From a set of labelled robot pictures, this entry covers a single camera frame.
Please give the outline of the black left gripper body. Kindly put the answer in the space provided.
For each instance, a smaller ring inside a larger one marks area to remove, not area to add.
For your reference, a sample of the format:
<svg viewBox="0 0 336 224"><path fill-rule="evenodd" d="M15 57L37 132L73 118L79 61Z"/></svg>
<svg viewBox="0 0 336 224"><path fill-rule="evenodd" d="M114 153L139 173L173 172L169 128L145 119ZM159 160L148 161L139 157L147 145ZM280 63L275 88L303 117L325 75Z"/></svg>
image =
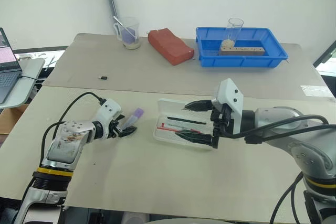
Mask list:
<svg viewBox="0 0 336 224"><path fill-rule="evenodd" d="M119 127L119 121L112 120L109 124L109 133L108 138L116 138L118 137L118 134L116 132L116 127Z"/></svg>

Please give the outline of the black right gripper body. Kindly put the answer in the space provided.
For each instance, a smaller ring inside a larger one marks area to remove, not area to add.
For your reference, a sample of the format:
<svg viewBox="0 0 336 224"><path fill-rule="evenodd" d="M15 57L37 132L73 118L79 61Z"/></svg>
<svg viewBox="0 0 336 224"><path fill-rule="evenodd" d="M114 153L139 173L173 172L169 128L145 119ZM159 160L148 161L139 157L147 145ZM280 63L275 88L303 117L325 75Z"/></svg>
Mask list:
<svg viewBox="0 0 336 224"><path fill-rule="evenodd" d="M217 149L220 137L231 137L234 129L234 119L232 119L233 110L224 103L220 104L212 100L212 112L210 120L213 122L212 148Z"/></svg>

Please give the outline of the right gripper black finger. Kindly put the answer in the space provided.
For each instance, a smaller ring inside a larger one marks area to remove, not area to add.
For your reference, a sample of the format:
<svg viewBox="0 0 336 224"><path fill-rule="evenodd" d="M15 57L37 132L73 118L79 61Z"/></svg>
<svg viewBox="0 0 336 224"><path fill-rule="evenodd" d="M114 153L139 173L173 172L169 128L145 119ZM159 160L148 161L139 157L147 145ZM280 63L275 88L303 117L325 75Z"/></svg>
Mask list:
<svg viewBox="0 0 336 224"><path fill-rule="evenodd" d="M198 100L186 104L184 109L195 112L205 112L212 110L213 104L211 100Z"/></svg>
<svg viewBox="0 0 336 224"><path fill-rule="evenodd" d="M210 134L189 130L176 131L175 134L192 143L212 146L212 136Z"/></svg>

